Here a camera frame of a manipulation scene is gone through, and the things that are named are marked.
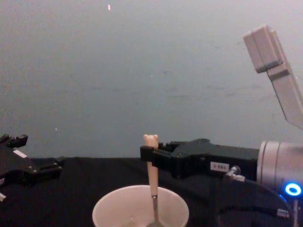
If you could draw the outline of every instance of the black table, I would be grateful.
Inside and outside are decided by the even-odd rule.
[[[47,161],[34,159],[37,164]],[[159,171],[159,186],[179,194],[187,203],[188,227],[206,226],[209,195],[212,194],[209,192],[210,181],[203,176],[178,180],[167,172]],[[146,164],[138,158],[67,158],[59,179],[31,188],[20,185],[0,188],[0,192],[7,196],[0,203],[0,227],[93,227],[92,210],[101,197],[115,189],[138,184],[148,184]],[[240,193],[241,185],[235,190],[233,187],[228,194],[224,194],[224,187],[221,185],[214,189],[219,203],[256,198],[250,193]],[[271,203],[271,200],[267,198],[266,203]],[[232,220],[232,225],[226,226],[235,227],[238,221],[242,221],[238,226],[252,226],[247,218],[271,221],[270,217],[255,215],[229,212],[226,217]],[[286,226],[280,220],[274,226],[278,225]]]

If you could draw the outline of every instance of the cup rim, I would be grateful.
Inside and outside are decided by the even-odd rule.
[[[113,190],[113,191],[107,193],[105,196],[103,196],[103,197],[95,204],[94,209],[93,209],[93,212],[92,212],[92,218],[93,218],[94,225],[97,226],[97,220],[96,220],[95,216],[96,216],[96,212],[97,212],[97,206],[98,206],[100,203],[102,203],[107,197],[111,196],[112,194],[114,194],[114,193],[116,193],[116,192],[119,192],[119,191],[122,191],[122,190],[125,190],[125,189],[129,189],[129,188],[138,188],[138,187],[140,187],[140,188],[147,188],[147,187],[150,187],[150,186],[149,186],[149,185],[145,185],[145,184],[131,185],[131,186],[123,187],[123,188],[118,188],[118,189],[116,189],[116,190]],[[188,218],[189,218],[189,209],[188,209],[188,205],[187,205],[187,203],[184,201],[184,199],[183,199],[181,196],[179,196],[177,193],[175,193],[175,192],[173,192],[173,191],[171,191],[171,190],[169,190],[169,189],[162,188],[162,187],[158,187],[158,189],[164,190],[164,191],[166,191],[166,192],[168,192],[168,193],[170,193],[170,194],[173,194],[173,195],[175,195],[175,196],[177,196],[177,197],[180,198],[181,203],[184,205],[184,207],[185,207],[186,210],[187,210],[187,211],[186,211],[186,218],[185,218],[184,222],[182,223],[182,226],[183,226],[183,227],[186,226],[186,224],[187,224],[187,222],[188,222]]]

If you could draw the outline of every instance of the gray wall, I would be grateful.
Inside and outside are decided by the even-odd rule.
[[[137,157],[145,133],[301,142],[242,41],[271,25],[303,90],[303,1],[288,2],[2,0],[0,131],[28,134],[32,157]]]

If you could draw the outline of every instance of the blue led ring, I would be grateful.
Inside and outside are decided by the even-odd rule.
[[[285,187],[285,191],[287,194],[292,195],[292,196],[300,195],[302,192],[301,187],[299,185],[297,185],[296,183],[289,183]]]

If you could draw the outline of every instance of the white sticker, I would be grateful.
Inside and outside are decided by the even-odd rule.
[[[22,157],[22,158],[25,158],[25,157],[27,157],[25,154],[23,154],[21,151],[19,151],[19,150],[14,150],[14,153],[16,154],[16,155],[19,155],[20,157]]]
[[[227,173],[229,171],[229,164],[220,162],[210,162],[210,170]]]

